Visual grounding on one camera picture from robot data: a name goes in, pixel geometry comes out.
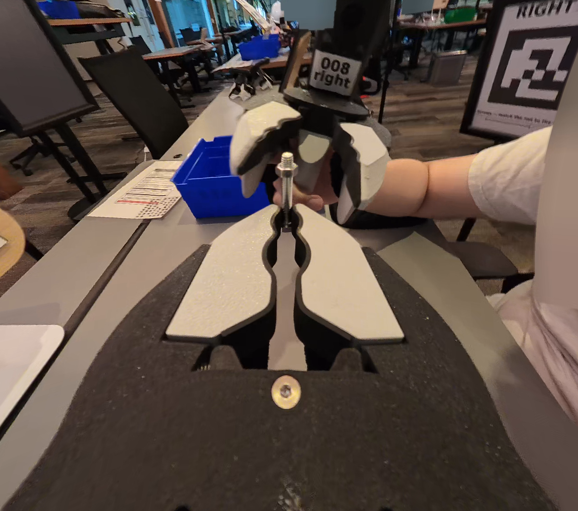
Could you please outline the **black bag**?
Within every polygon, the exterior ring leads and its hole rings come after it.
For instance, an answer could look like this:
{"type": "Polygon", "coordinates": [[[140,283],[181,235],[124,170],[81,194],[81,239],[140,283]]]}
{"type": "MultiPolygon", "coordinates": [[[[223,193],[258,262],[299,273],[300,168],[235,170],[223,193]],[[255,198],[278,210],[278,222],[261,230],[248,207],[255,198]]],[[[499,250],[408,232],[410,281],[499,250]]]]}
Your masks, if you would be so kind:
{"type": "Polygon", "coordinates": [[[70,0],[76,5],[79,17],[84,19],[96,18],[125,18],[126,15],[119,9],[91,0],[70,0]]]}

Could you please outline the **long thin silver bolt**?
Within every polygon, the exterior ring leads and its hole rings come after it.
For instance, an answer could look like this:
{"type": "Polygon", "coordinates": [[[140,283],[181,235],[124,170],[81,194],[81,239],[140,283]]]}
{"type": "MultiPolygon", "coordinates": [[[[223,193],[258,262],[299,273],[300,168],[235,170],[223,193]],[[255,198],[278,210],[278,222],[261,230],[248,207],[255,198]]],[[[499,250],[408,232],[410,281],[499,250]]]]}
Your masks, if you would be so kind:
{"type": "MultiPolygon", "coordinates": [[[[294,155],[290,151],[281,154],[280,162],[296,163],[294,155]]],[[[281,209],[283,211],[283,231],[291,228],[291,211],[293,207],[293,183],[294,177],[279,177],[281,180],[281,209]]]]}

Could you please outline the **grey metal box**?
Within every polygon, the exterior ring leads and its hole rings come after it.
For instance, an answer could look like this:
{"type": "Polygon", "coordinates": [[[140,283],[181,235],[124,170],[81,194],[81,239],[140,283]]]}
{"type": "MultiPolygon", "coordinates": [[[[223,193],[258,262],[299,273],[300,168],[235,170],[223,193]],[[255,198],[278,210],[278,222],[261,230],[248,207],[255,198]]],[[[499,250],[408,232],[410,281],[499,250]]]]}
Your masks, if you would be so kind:
{"type": "Polygon", "coordinates": [[[433,87],[450,87],[459,83],[467,58],[466,50],[434,52],[425,81],[433,87]]]}

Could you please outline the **white document stand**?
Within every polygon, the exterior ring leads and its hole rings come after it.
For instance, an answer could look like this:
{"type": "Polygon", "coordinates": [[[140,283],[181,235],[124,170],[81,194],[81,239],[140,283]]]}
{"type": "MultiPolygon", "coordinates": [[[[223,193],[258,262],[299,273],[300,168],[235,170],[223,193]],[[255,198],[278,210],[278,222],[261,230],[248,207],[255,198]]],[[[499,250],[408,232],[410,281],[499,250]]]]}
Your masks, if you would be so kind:
{"type": "Polygon", "coordinates": [[[1,326],[1,424],[20,403],[64,340],[58,325],[1,326]]]}

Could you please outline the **black easel board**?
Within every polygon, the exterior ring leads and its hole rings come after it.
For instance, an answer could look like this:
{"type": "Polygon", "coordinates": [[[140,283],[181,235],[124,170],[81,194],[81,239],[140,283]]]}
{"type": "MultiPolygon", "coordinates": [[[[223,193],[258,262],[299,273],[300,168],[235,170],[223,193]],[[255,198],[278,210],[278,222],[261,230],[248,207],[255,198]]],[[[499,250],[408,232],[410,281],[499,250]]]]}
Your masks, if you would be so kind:
{"type": "Polygon", "coordinates": [[[84,218],[109,190],[69,126],[99,108],[34,0],[1,0],[1,129],[37,137],[84,198],[68,211],[84,218]]]}

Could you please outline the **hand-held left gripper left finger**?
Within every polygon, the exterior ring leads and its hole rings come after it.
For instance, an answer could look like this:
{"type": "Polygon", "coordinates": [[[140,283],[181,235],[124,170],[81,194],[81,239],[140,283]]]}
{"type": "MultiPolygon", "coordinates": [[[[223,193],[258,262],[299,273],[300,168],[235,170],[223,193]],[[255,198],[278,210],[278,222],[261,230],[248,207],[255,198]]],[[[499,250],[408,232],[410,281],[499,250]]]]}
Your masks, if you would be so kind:
{"type": "Polygon", "coordinates": [[[209,246],[166,329],[170,340],[216,343],[273,310],[280,208],[269,205],[209,246]]]}

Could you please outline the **spare hand-held gripper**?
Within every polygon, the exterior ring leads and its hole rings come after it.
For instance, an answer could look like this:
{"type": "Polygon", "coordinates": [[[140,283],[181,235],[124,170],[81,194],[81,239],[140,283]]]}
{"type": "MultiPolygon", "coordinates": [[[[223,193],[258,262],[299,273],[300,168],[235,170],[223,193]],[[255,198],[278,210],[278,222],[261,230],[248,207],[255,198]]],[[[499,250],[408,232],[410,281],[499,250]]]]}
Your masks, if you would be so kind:
{"type": "Polygon", "coordinates": [[[234,83],[228,93],[230,100],[240,99],[241,101],[247,101],[255,96],[256,87],[254,83],[258,75],[257,68],[245,67],[230,69],[229,74],[234,78],[234,83]]]}
{"type": "Polygon", "coordinates": [[[251,87],[257,91],[266,91],[273,88],[273,81],[264,72],[262,64],[254,64],[250,68],[251,87]]]}

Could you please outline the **wooden desk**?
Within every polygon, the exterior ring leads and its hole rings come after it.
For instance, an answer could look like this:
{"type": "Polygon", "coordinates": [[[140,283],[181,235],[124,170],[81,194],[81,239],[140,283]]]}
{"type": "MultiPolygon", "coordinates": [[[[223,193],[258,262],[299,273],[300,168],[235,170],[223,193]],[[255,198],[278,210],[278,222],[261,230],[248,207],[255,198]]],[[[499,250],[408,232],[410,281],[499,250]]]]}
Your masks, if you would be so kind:
{"type": "Polygon", "coordinates": [[[109,40],[125,37],[123,25],[131,25],[131,20],[123,17],[48,19],[47,22],[62,45],[93,43],[101,55],[112,53],[109,40]]]}
{"type": "Polygon", "coordinates": [[[411,41],[411,46],[409,47],[409,61],[408,66],[406,67],[409,71],[411,71],[418,67],[418,59],[420,56],[423,39],[427,33],[446,33],[447,38],[444,45],[444,51],[449,51],[452,47],[454,37],[457,32],[477,32],[480,29],[485,29],[486,25],[486,19],[478,19],[460,23],[418,23],[410,21],[399,21],[396,23],[395,27],[402,39],[404,39],[404,36],[408,36],[409,40],[411,41]]]}
{"type": "Polygon", "coordinates": [[[176,64],[184,65],[185,75],[192,86],[194,94],[203,93],[210,91],[210,88],[202,88],[199,80],[199,76],[195,65],[193,63],[193,55],[199,53],[200,50],[196,45],[188,45],[184,47],[173,47],[165,48],[156,52],[149,52],[142,55],[142,58],[146,62],[155,62],[160,67],[161,81],[168,86],[168,91],[174,101],[177,103],[180,109],[192,109],[195,108],[191,101],[189,103],[182,103],[175,82],[170,73],[169,63],[174,62],[176,64]]]}

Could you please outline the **black tripod stand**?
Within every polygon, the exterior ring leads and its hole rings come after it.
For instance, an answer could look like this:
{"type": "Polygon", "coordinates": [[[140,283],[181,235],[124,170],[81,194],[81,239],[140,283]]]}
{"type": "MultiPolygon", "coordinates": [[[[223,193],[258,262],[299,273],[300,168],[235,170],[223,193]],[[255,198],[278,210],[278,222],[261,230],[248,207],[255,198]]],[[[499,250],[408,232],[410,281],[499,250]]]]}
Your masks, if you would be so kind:
{"type": "Polygon", "coordinates": [[[391,72],[393,70],[393,64],[394,64],[394,59],[395,59],[395,53],[394,53],[395,30],[396,30],[397,19],[398,19],[399,0],[392,0],[391,5],[392,5],[391,16],[390,16],[391,17],[390,18],[391,23],[390,23],[390,30],[389,30],[388,38],[386,39],[386,49],[385,49],[386,64],[385,64],[385,70],[384,70],[384,75],[383,75],[383,83],[382,83],[382,89],[381,89],[379,115],[378,115],[378,122],[380,124],[383,123],[386,94],[387,94],[387,89],[389,88],[389,85],[390,85],[390,75],[391,75],[391,72]]]}

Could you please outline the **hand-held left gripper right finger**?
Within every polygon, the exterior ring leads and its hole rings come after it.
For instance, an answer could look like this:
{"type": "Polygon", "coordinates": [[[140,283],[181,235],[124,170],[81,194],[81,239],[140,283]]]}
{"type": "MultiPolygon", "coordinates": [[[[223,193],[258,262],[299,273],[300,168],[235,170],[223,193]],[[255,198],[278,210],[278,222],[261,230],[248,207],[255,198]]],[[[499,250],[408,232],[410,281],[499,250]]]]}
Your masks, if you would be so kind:
{"type": "Polygon", "coordinates": [[[297,300],[306,317],[345,341],[398,343],[404,334],[351,234],[308,207],[293,208],[297,300]]]}

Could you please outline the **brown wooden block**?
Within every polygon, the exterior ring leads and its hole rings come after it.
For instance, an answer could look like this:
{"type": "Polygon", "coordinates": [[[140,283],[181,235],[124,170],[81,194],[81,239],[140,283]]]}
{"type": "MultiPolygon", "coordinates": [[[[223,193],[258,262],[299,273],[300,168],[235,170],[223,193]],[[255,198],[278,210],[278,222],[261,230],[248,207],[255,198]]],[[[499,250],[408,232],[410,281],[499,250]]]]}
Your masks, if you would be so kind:
{"type": "Polygon", "coordinates": [[[21,192],[23,186],[2,165],[0,171],[0,200],[3,202],[21,192]]]}

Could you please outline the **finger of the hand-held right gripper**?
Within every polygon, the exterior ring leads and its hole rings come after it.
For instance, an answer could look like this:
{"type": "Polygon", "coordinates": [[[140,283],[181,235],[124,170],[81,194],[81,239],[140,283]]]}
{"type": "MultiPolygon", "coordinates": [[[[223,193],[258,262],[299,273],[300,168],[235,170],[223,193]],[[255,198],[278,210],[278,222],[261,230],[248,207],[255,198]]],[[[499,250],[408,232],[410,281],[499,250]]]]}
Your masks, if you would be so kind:
{"type": "Polygon", "coordinates": [[[377,195],[390,156],[376,130],[360,123],[340,123],[336,127],[334,151],[343,171],[335,217],[338,224],[347,224],[377,195]]]}
{"type": "Polygon", "coordinates": [[[302,115],[289,105],[268,102],[245,112],[229,146],[229,168],[241,180],[244,198],[262,182],[266,167],[296,137],[302,115]]]}

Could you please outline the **printed paper sheet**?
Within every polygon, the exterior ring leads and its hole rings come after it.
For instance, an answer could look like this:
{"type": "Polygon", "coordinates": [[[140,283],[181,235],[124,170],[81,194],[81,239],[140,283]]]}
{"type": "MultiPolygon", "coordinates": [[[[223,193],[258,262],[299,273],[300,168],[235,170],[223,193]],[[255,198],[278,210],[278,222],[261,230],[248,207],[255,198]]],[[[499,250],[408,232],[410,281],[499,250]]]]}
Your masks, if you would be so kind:
{"type": "Polygon", "coordinates": [[[180,200],[172,182],[182,164],[180,160],[146,162],[141,173],[93,208],[88,217],[128,220],[163,218],[180,200]]]}

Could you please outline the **blue plastic bin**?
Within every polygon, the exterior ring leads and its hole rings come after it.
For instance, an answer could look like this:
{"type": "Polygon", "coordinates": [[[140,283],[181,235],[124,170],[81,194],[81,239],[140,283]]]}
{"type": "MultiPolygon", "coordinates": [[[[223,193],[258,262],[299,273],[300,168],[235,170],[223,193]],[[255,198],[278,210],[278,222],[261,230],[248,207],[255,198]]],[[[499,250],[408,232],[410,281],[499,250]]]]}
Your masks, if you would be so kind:
{"type": "Polygon", "coordinates": [[[196,219],[248,216],[270,204],[265,184],[243,197],[241,180],[229,168],[232,136],[200,139],[172,178],[196,219]]]}
{"type": "Polygon", "coordinates": [[[279,50],[280,35],[278,33],[271,33],[268,36],[254,36],[250,41],[238,44],[238,52],[242,61],[273,59],[278,56],[279,50]]]}
{"type": "Polygon", "coordinates": [[[76,20],[82,18],[75,1],[39,1],[37,5],[49,19],[76,20]]]}

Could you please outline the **person's right hand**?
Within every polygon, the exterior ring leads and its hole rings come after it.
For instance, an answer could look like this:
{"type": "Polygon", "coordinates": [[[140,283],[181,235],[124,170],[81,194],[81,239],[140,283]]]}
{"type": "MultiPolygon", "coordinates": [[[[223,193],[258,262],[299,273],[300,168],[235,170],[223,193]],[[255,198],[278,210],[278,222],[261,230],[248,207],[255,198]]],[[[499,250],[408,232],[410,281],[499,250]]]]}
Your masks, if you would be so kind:
{"type": "Polygon", "coordinates": [[[334,151],[328,150],[313,189],[306,189],[293,179],[293,204],[303,204],[313,211],[324,210],[325,206],[336,204],[339,197],[336,195],[331,177],[331,160],[334,151]]]}

